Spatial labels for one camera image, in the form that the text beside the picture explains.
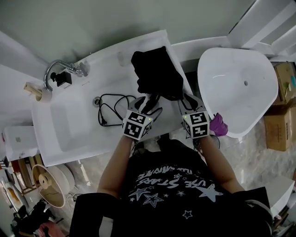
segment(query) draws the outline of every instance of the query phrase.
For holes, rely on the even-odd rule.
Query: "black and white marker cube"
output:
[[[210,134],[208,112],[196,112],[183,115],[183,126],[191,138],[205,137]]]
[[[127,110],[123,119],[123,134],[135,140],[140,140],[151,129],[153,119],[144,115]]]

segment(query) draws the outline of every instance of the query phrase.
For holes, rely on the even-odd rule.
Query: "black t-shirt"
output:
[[[77,198],[73,236],[271,236],[265,188],[230,194],[198,153],[146,152],[130,158],[121,199]]]

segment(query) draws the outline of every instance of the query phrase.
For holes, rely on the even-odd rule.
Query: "person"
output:
[[[160,152],[123,136],[97,193],[77,198],[70,236],[271,236],[264,187],[244,191],[210,136],[198,152],[163,135]]]

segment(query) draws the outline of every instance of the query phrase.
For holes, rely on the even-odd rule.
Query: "marble floor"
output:
[[[171,132],[172,139],[178,139],[188,147],[193,148],[192,141],[186,139],[183,129]],[[265,126],[261,119],[255,127],[244,137],[220,137],[220,150],[231,164],[239,183],[246,189],[262,187],[278,175],[292,178],[296,168],[296,143],[287,151],[275,151],[266,148]],[[159,151],[156,139],[145,142],[145,148],[150,151]],[[66,165],[73,172],[76,187],[73,193],[95,192],[100,177],[112,153],[69,162]],[[71,197],[63,208],[52,208],[57,217],[64,220],[59,224],[64,230],[69,230],[74,210]]]

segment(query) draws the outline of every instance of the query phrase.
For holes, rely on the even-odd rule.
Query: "purple cloth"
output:
[[[223,122],[222,116],[217,113],[212,121],[210,121],[210,130],[215,133],[217,137],[225,136],[228,132],[228,126]]]

